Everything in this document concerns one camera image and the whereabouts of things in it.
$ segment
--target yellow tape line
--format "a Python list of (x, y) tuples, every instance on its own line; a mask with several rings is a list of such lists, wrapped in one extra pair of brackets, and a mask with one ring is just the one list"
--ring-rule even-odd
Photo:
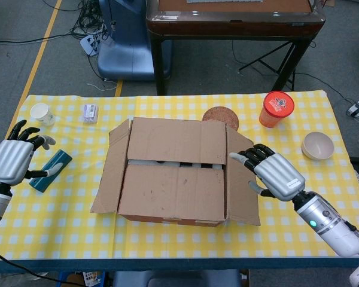
[[(57, 9), (60, 8), (61, 1), (62, 0), (57, 0), (56, 5), (54, 6), (56, 9), (53, 9), (52, 16), (50, 18), (47, 30), (46, 30), (46, 32), (44, 34), (44, 38), (47, 38), (47, 37), (50, 36), (50, 32), (52, 31), (52, 27), (53, 27), (54, 21), (55, 21), (56, 16), (57, 16), (57, 12), (59, 11)], [(25, 88), (24, 88), (22, 96), (21, 96), (21, 98), (19, 100), (19, 104), (17, 105), (16, 111), (14, 112), (11, 124), (10, 124), (10, 126), (8, 128), (8, 131), (7, 131), (7, 134), (5, 135), (5, 138), (7, 138), (7, 136), (10, 133), (10, 130), (13, 127), (13, 125), (16, 123), (16, 119), (17, 119), (17, 116), (19, 114), (20, 107), (23, 105), (23, 102), (25, 101), (26, 97), (28, 96), (29, 90), (31, 89), (31, 85), (32, 85), (32, 83), (34, 81), (36, 71), (37, 71), (38, 66), (40, 64), (42, 54), (44, 53), (45, 46), (47, 45), (47, 43), (48, 43), (48, 41), (44, 41), (40, 45), (40, 49), (38, 50), (34, 65), (33, 65), (32, 70), (31, 70), (31, 73), (29, 74), (28, 80), (27, 80), (27, 82), (25, 84)]]
[(117, 81), (117, 88), (116, 88), (115, 93), (114, 93), (115, 97), (120, 97), (121, 96), (122, 84), (123, 84), (123, 80), (118, 80)]

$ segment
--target small box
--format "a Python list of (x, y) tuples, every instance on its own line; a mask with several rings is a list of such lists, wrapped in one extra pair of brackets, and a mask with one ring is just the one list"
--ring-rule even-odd
[(84, 124), (96, 124), (98, 118), (98, 106), (94, 104), (86, 104), (83, 110)]
[(109, 133), (91, 212), (118, 212), (134, 221), (216, 226), (232, 219), (260, 225), (257, 194), (248, 186), (255, 175), (228, 156), (250, 147), (249, 139), (220, 121), (126, 120)]

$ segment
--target table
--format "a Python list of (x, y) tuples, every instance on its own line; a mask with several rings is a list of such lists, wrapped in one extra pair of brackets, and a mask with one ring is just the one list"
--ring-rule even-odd
[(162, 42), (168, 39), (245, 39), (291, 41), (272, 90), (282, 90), (325, 22), (321, 1), (263, 0), (188, 4), (186, 0), (148, 0), (157, 94), (164, 95)]
[[(199, 120), (213, 106), (232, 108), (239, 132), (288, 158), (307, 179), (306, 191), (322, 194), (359, 228), (359, 186), (324, 91), (290, 93), (295, 112), (274, 129), (260, 125), (265, 94), (84, 98), (29, 96), (18, 120), (29, 119), (37, 102), (57, 116), (41, 134), (56, 139), (39, 149), (31, 169), (59, 149), (73, 157), (44, 193), (26, 181), (13, 188), (13, 199), (0, 223), (0, 254), (42, 270), (144, 270), (271, 268), (359, 265), (359, 258), (338, 258), (296, 215), (292, 203), (259, 198), (261, 226), (227, 222), (216, 228), (132, 222), (114, 214), (90, 213), (108, 148), (108, 132), (126, 118), (161, 117)], [(99, 105), (97, 125), (80, 122), (85, 103)], [(34, 120), (29, 124), (39, 126)], [(326, 161), (306, 158), (300, 144), (313, 130), (326, 132), (335, 145)], [(0, 262), (0, 273), (15, 272)]]

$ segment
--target orange cup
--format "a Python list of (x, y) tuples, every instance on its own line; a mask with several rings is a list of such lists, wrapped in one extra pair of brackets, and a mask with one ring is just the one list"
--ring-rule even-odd
[(283, 91), (272, 91), (263, 100), (259, 122), (265, 127), (275, 127), (294, 111), (293, 99)]

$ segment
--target yellow checkered tablecloth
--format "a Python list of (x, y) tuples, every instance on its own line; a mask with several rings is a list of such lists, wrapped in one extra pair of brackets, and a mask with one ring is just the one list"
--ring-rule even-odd
[[(0, 223), (0, 253), (8, 259), (75, 258), (253, 258), (335, 256), (295, 213), (292, 203), (259, 198), (261, 226), (226, 222), (218, 227), (132, 222), (115, 214), (90, 213), (108, 148), (108, 132), (127, 117), (200, 120), (213, 106), (226, 106), (239, 117), (239, 132), (283, 154), (306, 178), (306, 191), (323, 195), (342, 216), (359, 227), (359, 186), (324, 91), (290, 93), (294, 113), (274, 129), (258, 116), (265, 94), (83, 98), (29, 96), (19, 120), (29, 119), (37, 102), (57, 116), (41, 127), (56, 139), (49, 151), (35, 153), (39, 169), (59, 149), (73, 160), (42, 194), (24, 181)], [(99, 105), (97, 125), (80, 121), (85, 103)], [(29, 125), (39, 124), (30, 120)], [(325, 161), (306, 158), (300, 144), (311, 131), (324, 131), (335, 145)]]

